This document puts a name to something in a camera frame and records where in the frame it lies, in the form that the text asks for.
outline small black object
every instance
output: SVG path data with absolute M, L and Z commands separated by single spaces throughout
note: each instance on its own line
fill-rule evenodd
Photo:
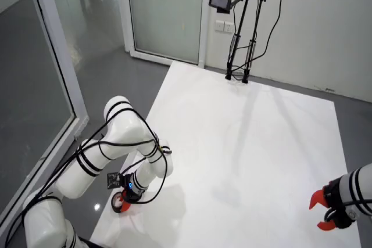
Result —
M 107 174 L 107 189 L 120 188 L 119 172 L 111 172 Z
M 324 199 L 329 207 L 336 209 L 330 216 L 328 216 L 329 220 L 325 220 L 325 222 L 333 220 L 337 228 L 345 229 L 348 228 L 354 220 L 347 215 L 345 211 L 346 208 L 342 204 L 339 192 L 340 180 L 341 178 L 337 178 L 324 187 Z

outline wall outlet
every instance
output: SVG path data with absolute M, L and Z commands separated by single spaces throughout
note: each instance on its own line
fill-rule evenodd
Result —
M 234 23 L 230 23 L 229 21 L 225 21 L 225 27 L 224 31 L 227 33 L 233 33 L 234 32 Z
M 216 20 L 214 23 L 214 30 L 223 32 L 223 28 L 225 26 L 225 22 L 223 20 Z

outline black cable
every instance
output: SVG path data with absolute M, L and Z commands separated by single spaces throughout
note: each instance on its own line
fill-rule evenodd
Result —
M 126 111 L 131 111 L 131 112 L 134 112 L 141 120 L 142 122 L 146 125 L 147 129 L 149 130 L 149 132 L 151 133 L 153 139 L 151 140 L 148 140 L 148 141 L 142 141 L 142 142 L 134 142 L 134 143 L 113 143 L 113 142 L 108 142 L 108 141 L 98 141 L 98 142 L 94 142 L 94 143 L 91 143 L 91 144 L 88 144 L 99 132 L 101 132 L 118 114 L 122 113 L 122 112 L 126 112 Z M 160 151 L 160 154 L 161 156 L 164 158 L 165 160 L 165 171 L 164 171 L 164 178 L 163 178 L 163 181 L 162 181 L 162 184 L 158 190 L 158 192 L 156 193 L 156 195 L 151 198 L 150 200 L 147 200 L 145 202 L 136 202 L 138 204 L 145 204 L 145 203 L 149 203 L 151 201 L 153 201 L 157 196 L 158 194 L 160 193 L 160 191 L 162 190 L 163 188 L 163 184 L 165 182 L 165 178 L 166 178 L 166 175 L 167 175 L 167 168 L 168 168 L 168 164 L 167 164 L 167 160 L 165 158 L 165 155 L 164 155 L 164 152 L 162 150 L 162 148 L 159 146 L 159 139 L 158 137 L 156 136 L 156 134 L 150 129 L 150 126 L 148 125 L 148 123 L 145 121 L 145 119 L 136 111 L 134 110 L 133 108 L 125 108 L 125 109 L 121 109 L 121 110 L 118 110 L 112 117 L 110 117 L 110 119 L 108 119 L 101 127 L 99 127 L 97 129 L 97 131 L 95 131 L 93 133 L 93 135 L 91 135 L 89 137 L 89 139 L 84 143 L 82 144 L 61 166 L 59 166 L 58 168 L 56 168 L 54 170 L 54 172 L 50 175 L 50 177 L 47 179 L 46 183 L 44 184 L 44 186 L 39 190 L 39 192 L 32 198 L 32 200 L 29 202 L 29 204 L 27 205 L 27 207 L 22 210 L 22 212 L 14 219 L 14 221 L 12 222 L 11 226 L 10 226 L 10 230 L 8 231 L 8 234 L 6 236 L 6 241 L 5 241 L 5 247 L 8 247 L 9 246 L 9 241 L 10 241 L 10 236 L 11 236 L 11 233 L 13 231 L 13 228 L 14 226 L 16 225 L 17 221 L 19 220 L 20 217 L 24 217 L 27 212 L 29 211 L 30 208 L 33 207 L 33 205 L 37 204 L 40 200 L 42 200 L 43 198 L 41 197 L 50 187 L 51 185 L 53 185 L 56 180 L 64 173 L 64 171 L 68 168 L 68 166 L 71 164 L 71 162 L 76 159 L 76 157 L 81 153 L 81 152 L 84 152 L 86 150 L 88 150 L 89 148 L 92 148 L 93 146 L 96 146 L 96 145 L 101 145 L 101 144 L 104 144 L 104 145 L 112 145 L 112 146 L 139 146 L 139 145 L 142 145 L 142 144 L 146 144 L 146 143 L 150 143 L 150 142 L 154 142 L 155 145 L 156 145 L 156 148 Z M 140 162 L 142 162 L 143 160 L 145 160 L 146 158 L 143 158 L 142 160 L 140 160 L 139 162 L 136 162 L 135 164 L 133 164 L 132 166 L 135 166 L 136 164 L 139 164 Z
M 327 212 L 324 215 L 324 222 L 330 222 L 332 220 L 332 217 L 333 217 L 334 213 L 338 209 L 343 209 L 346 206 L 352 206 L 354 204 L 363 204 L 363 203 L 372 203 L 372 199 L 369 199 L 369 200 L 353 200 L 353 201 L 350 201 L 350 202 L 342 203 L 340 205 L 340 207 L 330 208 L 330 209 L 327 210 Z
M 264 56 L 264 54 L 266 53 L 267 48 L 268 48 L 268 46 L 269 46 L 269 42 L 270 42 L 271 35 L 272 35 L 272 33 L 273 33 L 273 31 L 274 31 L 274 29 L 275 29 L 275 27 L 276 27 L 276 25 L 277 25 L 277 23 L 279 22 L 279 19 L 280 19 L 280 15 L 281 15 L 281 4 L 282 4 L 282 0 L 280 0 L 280 3 L 279 3 L 279 15 L 278 15 L 278 18 L 277 18 L 276 22 L 274 23 L 273 28 L 272 28 L 271 31 L 270 31 L 270 34 L 269 34 L 269 37 L 268 37 L 268 39 L 267 39 L 266 47 L 265 47 L 265 50 L 264 50 L 263 54 L 261 54 L 261 55 L 255 57 L 255 58 L 253 58 L 252 61 L 254 61 L 254 60 L 256 60 L 256 59 L 258 59 L 258 58 Z M 257 0 L 256 21 L 258 21 L 258 17 L 257 17 L 257 16 L 258 16 L 258 8 L 259 8 L 259 0 Z M 257 31 L 255 32 L 255 41 L 256 41 L 256 39 L 257 39 Z M 243 46 L 243 47 L 237 48 L 237 50 L 238 50 L 238 49 L 248 48 L 249 46 L 250 46 L 250 45 L 248 45 L 248 46 Z M 237 70 L 239 70 L 239 69 L 242 69 L 242 68 L 245 67 L 247 64 L 248 64 L 248 62 L 246 62 L 246 63 L 244 63 L 243 65 L 240 65 L 240 66 L 233 65 L 233 67 L 237 67 L 237 68 L 236 68 L 236 69 L 233 69 L 232 72 L 233 72 L 233 71 L 237 71 Z
M 237 33 L 237 21 L 236 21 L 236 19 L 235 19 L 235 7 L 236 7 L 236 5 L 235 5 L 234 8 L 232 9 L 232 12 L 233 12 L 233 14 L 234 14 L 234 28 L 235 28 L 235 33 L 234 33 L 234 35 Z
M 254 60 L 256 60 L 256 59 L 258 59 L 258 58 L 260 58 L 260 57 L 262 57 L 262 56 L 265 55 L 265 53 L 266 53 L 266 51 L 267 51 L 267 48 L 269 47 L 270 37 L 271 37 L 271 35 L 272 35 L 272 33 L 273 33 L 274 29 L 275 29 L 275 26 L 278 24 L 279 19 L 280 19 L 280 14 L 281 14 L 281 4 L 282 4 L 282 0 L 280 0 L 280 2 L 279 2 L 279 15 L 278 15 L 278 18 L 277 18 L 276 22 L 274 23 L 273 28 L 272 28 L 271 31 L 270 31 L 270 34 L 269 34 L 269 37 L 268 37 L 268 39 L 267 39 L 267 43 L 266 43 L 266 47 L 265 47 L 264 52 L 263 52 L 261 55 L 259 55 L 259 56 L 255 57 L 255 58 L 253 58 L 252 61 L 254 61 Z

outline glass door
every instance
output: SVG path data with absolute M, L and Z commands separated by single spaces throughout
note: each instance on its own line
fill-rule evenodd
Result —
M 88 116 L 53 0 L 0 0 L 0 42 L 3 245 L 24 199 L 48 178 Z
M 131 56 L 170 65 L 204 67 L 208 0 L 121 0 L 124 37 Z

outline black stand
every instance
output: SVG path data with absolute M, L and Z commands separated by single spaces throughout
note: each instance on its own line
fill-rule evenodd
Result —
M 233 8 L 239 1 L 243 1 L 243 0 L 235 0 L 234 2 L 231 3 L 231 8 Z M 244 21 L 244 17 L 245 17 L 245 12 L 246 12 L 246 7 L 248 6 L 248 0 L 245 0 L 245 3 L 244 3 L 244 8 L 243 8 L 243 12 L 242 12 L 242 16 L 240 18 L 240 23 L 239 23 L 239 27 L 238 27 L 238 32 L 234 34 L 234 37 L 232 38 L 232 53 L 231 53 L 231 47 L 230 47 L 230 51 L 229 51 L 229 57 L 228 57 L 228 61 L 227 61 L 227 70 L 226 70 L 226 76 L 225 76 L 225 79 L 226 80 L 231 80 L 231 75 L 232 75 L 232 66 L 233 66 L 233 61 L 235 59 L 235 54 L 237 52 L 237 48 L 238 48 L 238 45 L 239 45 L 239 41 L 240 41 L 240 33 L 241 33 L 241 30 L 242 30 L 242 27 L 243 27 L 243 21 Z
M 245 84 L 248 83 L 249 73 L 251 72 L 251 68 L 252 68 L 253 56 L 255 54 L 255 48 L 256 48 L 256 34 L 257 34 L 258 20 L 259 20 L 260 13 L 261 13 L 262 2 L 264 1 L 266 2 L 266 0 L 259 1 L 259 5 L 257 7 L 255 28 L 253 29 L 252 39 L 249 41 L 249 46 L 248 46 L 248 50 L 246 53 L 246 59 L 245 59 L 246 68 L 244 69 L 244 76 L 242 79 L 242 82 Z
M 225 79 L 226 80 L 231 80 L 231 75 L 232 75 L 232 66 L 233 66 L 233 61 L 235 59 L 235 54 L 237 52 L 237 48 L 238 48 L 238 45 L 239 45 L 239 41 L 240 41 L 240 32 L 242 31 L 242 26 L 243 26 L 243 21 L 244 21 L 244 17 L 245 17 L 245 12 L 246 12 L 246 7 L 248 6 L 248 0 L 245 0 L 245 3 L 244 3 L 244 8 L 243 8 L 243 12 L 242 12 L 242 16 L 240 18 L 240 23 L 239 23 L 239 27 L 238 27 L 238 32 L 236 34 L 234 34 L 234 38 L 232 39 L 232 54 L 228 57 L 228 61 L 227 61 L 227 70 L 226 70 L 226 76 L 225 76 Z

